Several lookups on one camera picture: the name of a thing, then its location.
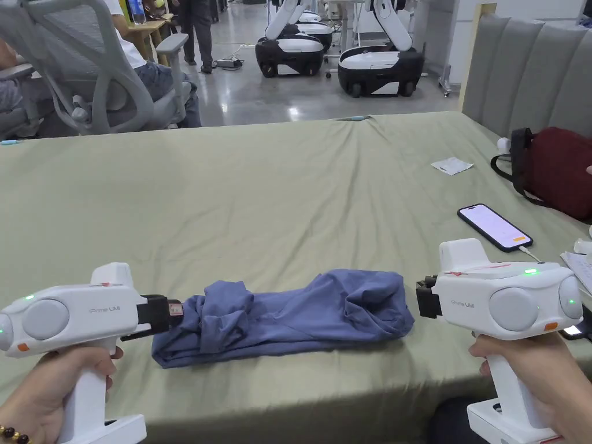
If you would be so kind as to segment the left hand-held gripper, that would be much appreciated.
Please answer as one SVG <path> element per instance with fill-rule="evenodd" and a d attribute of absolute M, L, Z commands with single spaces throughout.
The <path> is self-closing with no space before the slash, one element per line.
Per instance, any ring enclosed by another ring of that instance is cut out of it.
<path fill-rule="evenodd" d="M 19 298 L 2 309 L 1 350 L 28 357 L 66 347 L 104 348 L 168 331 L 184 319 L 183 304 L 163 295 L 141 295 L 130 267 L 113 262 L 95 269 L 85 284 L 54 286 Z M 66 397 L 58 443 L 139 443 L 147 435 L 145 418 L 105 416 L 106 380 L 85 369 Z"/>

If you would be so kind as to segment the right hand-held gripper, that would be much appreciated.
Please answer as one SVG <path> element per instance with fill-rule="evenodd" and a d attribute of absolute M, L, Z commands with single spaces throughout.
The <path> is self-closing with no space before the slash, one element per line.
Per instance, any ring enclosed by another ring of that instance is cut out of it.
<path fill-rule="evenodd" d="M 422 317 L 502 341 L 531 338 L 583 320 L 578 280 L 556 262 L 491 262 L 474 238 L 443 242 L 441 271 L 417 282 Z M 501 356 L 488 358 L 497 397 L 467 406 L 468 422 L 488 443 L 559 443 L 534 397 Z"/>

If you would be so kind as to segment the person's right hand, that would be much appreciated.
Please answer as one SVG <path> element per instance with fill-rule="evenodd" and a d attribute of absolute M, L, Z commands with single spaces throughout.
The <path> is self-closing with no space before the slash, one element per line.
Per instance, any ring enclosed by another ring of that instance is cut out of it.
<path fill-rule="evenodd" d="M 468 351 L 486 359 L 480 366 L 486 376 L 491 374 L 489 357 L 503 357 L 551 429 L 568 443 L 591 443 L 591 381 L 557 332 L 516 341 L 479 335 Z"/>

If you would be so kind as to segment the person's left hand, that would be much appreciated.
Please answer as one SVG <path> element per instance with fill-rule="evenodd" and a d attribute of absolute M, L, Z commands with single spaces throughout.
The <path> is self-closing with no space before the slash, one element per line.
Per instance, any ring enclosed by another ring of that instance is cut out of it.
<path fill-rule="evenodd" d="M 112 388 L 114 354 L 95 346 L 72 346 L 47 353 L 1 406 L 1 443 L 56 443 L 64 422 L 64 402 L 82 371 L 95 370 Z"/>

